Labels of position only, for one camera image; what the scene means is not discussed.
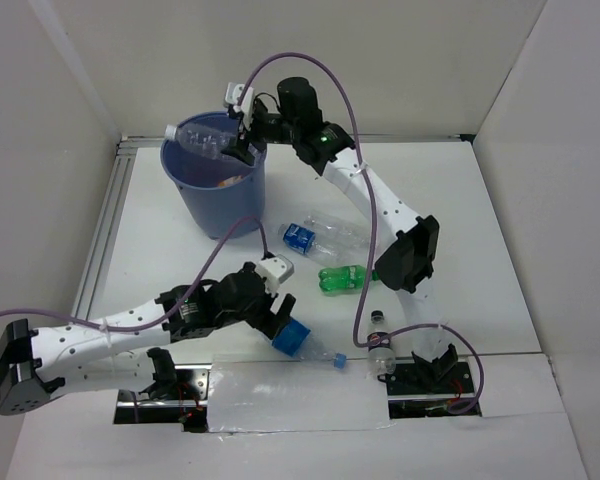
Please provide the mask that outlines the clear ribbed plastic bottle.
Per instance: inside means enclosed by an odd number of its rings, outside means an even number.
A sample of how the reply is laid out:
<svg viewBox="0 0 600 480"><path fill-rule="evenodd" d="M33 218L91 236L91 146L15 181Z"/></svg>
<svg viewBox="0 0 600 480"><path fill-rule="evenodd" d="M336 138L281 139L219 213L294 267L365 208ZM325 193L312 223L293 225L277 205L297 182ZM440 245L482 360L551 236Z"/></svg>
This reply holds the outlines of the clear ribbed plastic bottle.
<svg viewBox="0 0 600 480"><path fill-rule="evenodd" d="M185 151L209 160L225 160L223 151L235 137L233 131L220 130L196 121L168 124L164 138L178 143Z"/></svg>

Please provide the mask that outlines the crushed bottle blue label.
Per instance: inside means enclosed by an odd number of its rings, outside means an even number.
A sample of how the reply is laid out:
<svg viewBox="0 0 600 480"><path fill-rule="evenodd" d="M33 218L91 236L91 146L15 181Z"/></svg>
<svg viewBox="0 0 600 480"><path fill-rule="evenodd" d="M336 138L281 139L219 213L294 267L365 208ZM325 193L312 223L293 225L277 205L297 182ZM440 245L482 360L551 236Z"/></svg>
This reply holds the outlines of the crushed bottle blue label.
<svg viewBox="0 0 600 480"><path fill-rule="evenodd" d="M294 361L311 367L343 371L347 357L328 348L307 326L291 318L271 341L272 347Z"/></svg>

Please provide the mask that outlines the orange plastic bottle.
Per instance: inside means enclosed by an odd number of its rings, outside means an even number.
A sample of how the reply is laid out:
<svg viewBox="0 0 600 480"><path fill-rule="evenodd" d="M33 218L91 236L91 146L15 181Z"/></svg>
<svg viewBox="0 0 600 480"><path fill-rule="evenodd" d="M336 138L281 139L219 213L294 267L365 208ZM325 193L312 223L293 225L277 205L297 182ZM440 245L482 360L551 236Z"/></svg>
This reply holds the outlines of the orange plastic bottle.
<svg viewBox="0 0 600 480"><path fill-rule="evenodd" d="M236 184L239 184L243 180L244 180L243 175L234 175L234 176L228 177L228 178L220 181L217 184L217 187L218 188L228 188L228 187L234 186Z"/></svg>

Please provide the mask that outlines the green plastic bottle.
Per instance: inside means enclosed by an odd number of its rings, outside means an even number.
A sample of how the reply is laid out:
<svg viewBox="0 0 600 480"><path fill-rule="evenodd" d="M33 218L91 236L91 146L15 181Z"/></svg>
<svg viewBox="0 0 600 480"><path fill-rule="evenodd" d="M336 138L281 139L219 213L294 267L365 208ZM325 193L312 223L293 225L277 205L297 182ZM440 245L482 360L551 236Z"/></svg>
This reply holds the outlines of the green plastic bottle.
<svg viewBox="0 0 600 480"><path fill-rule="evenodd" d="M323 268L318 273L318 286L328 296L336 296L361 291L367 276L367 269L361 265Z"/></svg>

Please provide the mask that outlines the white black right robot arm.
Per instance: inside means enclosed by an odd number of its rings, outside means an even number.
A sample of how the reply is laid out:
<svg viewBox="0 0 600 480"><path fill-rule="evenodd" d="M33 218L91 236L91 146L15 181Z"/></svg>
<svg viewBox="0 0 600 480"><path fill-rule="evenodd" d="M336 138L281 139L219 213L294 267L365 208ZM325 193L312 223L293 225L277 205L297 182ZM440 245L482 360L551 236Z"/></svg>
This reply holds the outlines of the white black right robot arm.
<svg viewBox="0 0 600 480"><path fill-rule="evenodd" d="M271 113L251 87L228 85L224 105L239 126L226 154L252 165L255 153L266 145L289 145L370 221L373 269L396 292L410 326L424 331L413 344L412 377L424 390L440 391L449 383L458 355L446 339L433 296L438 221L408 207L363 161L355 137L324 120L307 79L282 80L277 95L278 110Z"/></svg>

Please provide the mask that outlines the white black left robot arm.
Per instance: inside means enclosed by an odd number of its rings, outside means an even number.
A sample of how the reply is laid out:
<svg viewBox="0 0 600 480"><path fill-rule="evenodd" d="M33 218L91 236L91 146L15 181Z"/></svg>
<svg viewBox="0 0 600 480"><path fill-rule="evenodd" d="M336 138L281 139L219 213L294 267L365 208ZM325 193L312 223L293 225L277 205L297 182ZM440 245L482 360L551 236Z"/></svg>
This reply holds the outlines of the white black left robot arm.
<svg viewBox="0 0 600 480"><path fill-rule="evenodd" d="M294 273L281 256L247 262L222 280L173 288L138 307L97 319L33 328L9 323L0 338L0 415L20 415L70 393L128 390L164 399L178 375L171 344L202 339L244 322L270 340L291 322L286 295L272 309L279 287Z"/></svg>

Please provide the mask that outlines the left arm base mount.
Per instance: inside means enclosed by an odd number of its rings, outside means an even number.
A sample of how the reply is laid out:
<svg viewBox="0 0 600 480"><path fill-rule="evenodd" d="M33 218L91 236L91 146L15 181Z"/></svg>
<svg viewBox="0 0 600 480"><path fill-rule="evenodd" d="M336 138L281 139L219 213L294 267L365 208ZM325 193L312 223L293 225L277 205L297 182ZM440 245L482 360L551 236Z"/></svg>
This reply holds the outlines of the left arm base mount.
<svg viewBox="0 0 600 480"><path fill-rule="evenodd" d="M170 425L183 432L207 433L211 364L179 364L177 382L167 393L150 399L146 393L118 392L114 425Z"/></svg>

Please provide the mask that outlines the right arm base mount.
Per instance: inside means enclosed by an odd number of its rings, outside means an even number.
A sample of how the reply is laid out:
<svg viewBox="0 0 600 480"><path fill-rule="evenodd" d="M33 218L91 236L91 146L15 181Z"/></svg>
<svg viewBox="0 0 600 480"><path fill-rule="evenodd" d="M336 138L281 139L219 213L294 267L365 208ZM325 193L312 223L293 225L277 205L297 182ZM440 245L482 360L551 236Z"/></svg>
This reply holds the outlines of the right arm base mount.
<svg viewBox="0 0 600 480"><path fill-rule="evenodd" d="M477 389L470 365L464 359L431 386L418 378L412 359L399 359L392 374L379 375L377 380L385 385L392 420L453 416L449 408L468 406Z"/></svg>

